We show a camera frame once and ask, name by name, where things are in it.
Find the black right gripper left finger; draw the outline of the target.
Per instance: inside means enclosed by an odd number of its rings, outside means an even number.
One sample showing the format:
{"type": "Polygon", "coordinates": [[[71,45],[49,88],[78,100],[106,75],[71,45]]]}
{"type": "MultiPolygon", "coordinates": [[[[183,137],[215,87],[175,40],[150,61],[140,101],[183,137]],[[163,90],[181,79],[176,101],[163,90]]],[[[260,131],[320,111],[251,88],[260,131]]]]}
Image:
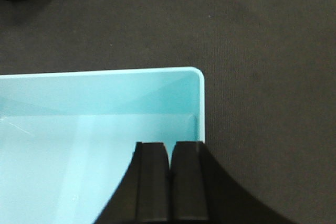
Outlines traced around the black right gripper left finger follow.
{"type": "Polygon", "coordinates": [[[169,160],[163,143],[137,142],[131,163],[95,223],[167,223],[169,160]]]}

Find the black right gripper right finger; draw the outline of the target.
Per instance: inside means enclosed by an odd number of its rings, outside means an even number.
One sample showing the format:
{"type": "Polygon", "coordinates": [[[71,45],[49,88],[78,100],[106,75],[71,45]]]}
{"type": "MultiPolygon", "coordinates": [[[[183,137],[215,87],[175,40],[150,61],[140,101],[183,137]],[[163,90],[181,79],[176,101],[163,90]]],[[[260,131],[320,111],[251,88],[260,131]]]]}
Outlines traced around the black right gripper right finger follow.
{"type": "Polygon", "coordinates": [[[243,189],[203,142],[177,142],[171,172],[176,223],[286,223],[243,189]]]}

